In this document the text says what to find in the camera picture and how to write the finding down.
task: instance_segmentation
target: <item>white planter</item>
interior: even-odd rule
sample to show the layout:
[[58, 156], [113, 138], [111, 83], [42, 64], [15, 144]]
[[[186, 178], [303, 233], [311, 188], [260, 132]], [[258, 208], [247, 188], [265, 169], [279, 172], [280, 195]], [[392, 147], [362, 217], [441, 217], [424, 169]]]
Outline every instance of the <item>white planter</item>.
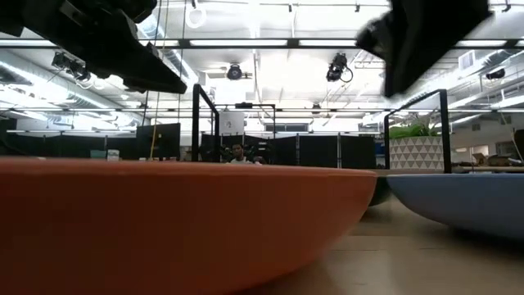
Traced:
[[390, 169], [444, 169], [441, 137], [414, 137], [390, 140]]

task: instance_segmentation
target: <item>floor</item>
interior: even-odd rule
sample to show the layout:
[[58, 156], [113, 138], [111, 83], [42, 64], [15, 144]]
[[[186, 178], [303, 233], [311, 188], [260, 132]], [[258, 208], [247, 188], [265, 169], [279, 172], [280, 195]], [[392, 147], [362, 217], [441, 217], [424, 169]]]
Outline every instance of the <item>floor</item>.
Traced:
[[524, 293], [524, 244], [458, 232], [391, 200], [319, 261], [238, 295]]

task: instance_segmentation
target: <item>blue bowl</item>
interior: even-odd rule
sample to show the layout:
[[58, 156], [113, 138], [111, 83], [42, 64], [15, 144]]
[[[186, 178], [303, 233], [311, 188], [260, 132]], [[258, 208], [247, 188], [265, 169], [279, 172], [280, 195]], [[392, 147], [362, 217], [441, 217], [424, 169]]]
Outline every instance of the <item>blue bowl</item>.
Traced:
[[524, 175], [392, 175], [411, 211], [457, 229], [524, 239]]

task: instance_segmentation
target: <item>potted plant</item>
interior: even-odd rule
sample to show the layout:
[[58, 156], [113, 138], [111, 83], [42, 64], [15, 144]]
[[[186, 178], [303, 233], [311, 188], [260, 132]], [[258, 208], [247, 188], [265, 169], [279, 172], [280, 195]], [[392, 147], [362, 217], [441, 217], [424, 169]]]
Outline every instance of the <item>potted plant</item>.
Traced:
[[431, 116], [415, 115], [406, 126], [390, 128], [390, 168], [410, 170], [444, 169], [442, 137]]

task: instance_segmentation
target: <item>orange bowl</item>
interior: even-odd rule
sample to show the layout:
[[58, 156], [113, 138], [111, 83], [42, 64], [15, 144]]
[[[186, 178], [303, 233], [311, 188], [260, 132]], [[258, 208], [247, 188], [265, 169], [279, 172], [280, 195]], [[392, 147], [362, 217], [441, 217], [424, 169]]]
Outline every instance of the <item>orange bowl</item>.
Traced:
[[356, 224], [372, 172], [0, 161], [1, 294], [221, 294], [304, 266]]

